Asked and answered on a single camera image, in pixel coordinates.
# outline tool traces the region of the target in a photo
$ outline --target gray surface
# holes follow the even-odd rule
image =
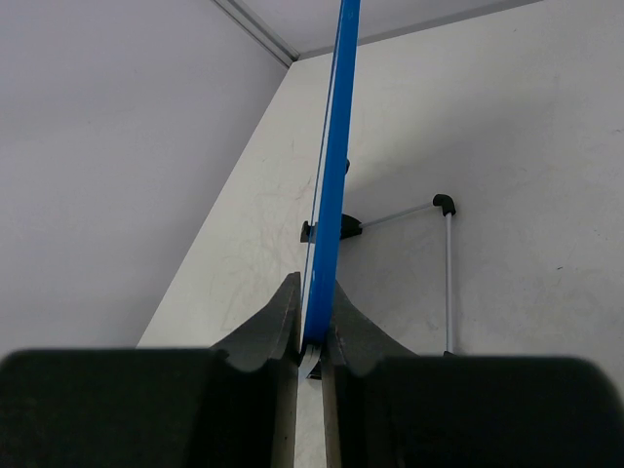
[[[339,0],[236,1],[244,1],[304,58],[326,53],[333,46]],[[390,35],[406,34],[533,1],[536,0],[362,0],[359,36],[379,40],[390,31],[399,30]]]
[[[135,345],[285,70],[211,2],[1,6],[0,355]]]

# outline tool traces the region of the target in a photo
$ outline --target black bracket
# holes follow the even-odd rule
[[[455,202],[452,201],[449,195],[445,195],[444,193],[439,193],[435,197],[433,197],[433,206],[442,208],[442,216],[446,216],[450,214],[451,216],[455,216],[457,210],[455,209]]]
[[[342,215],[342,225],[340,227],[340,240],[348,239],[350,237],[359,236],[362,234],[362,228],[360,227],[362,224],[358,219],[353,216],[349,216],[348,214]],[[314,230],[313,226],[310,226],[308,221],[303,222],[301,226],[301,236],[299,237],[299,241],[304,244],[310,242],[310,238],[312,238],[312,232]]]

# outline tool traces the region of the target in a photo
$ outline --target white wall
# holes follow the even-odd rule
[[[466,353],[579,355],[624,388],[623,24],[621,0],[546,0],[359,50],[345,211],[455,198]],[[440,352],[442,217],[365,234],[338,280],[410,349]]]
[[[0,355],[135,345],[285,70],[210,1],[1,3]]]

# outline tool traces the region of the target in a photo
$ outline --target blue ruler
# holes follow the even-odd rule
[[[342,0],[303,279],[303,341],[316,345],[325,340],[332,319],[359,19],[360,0]]]

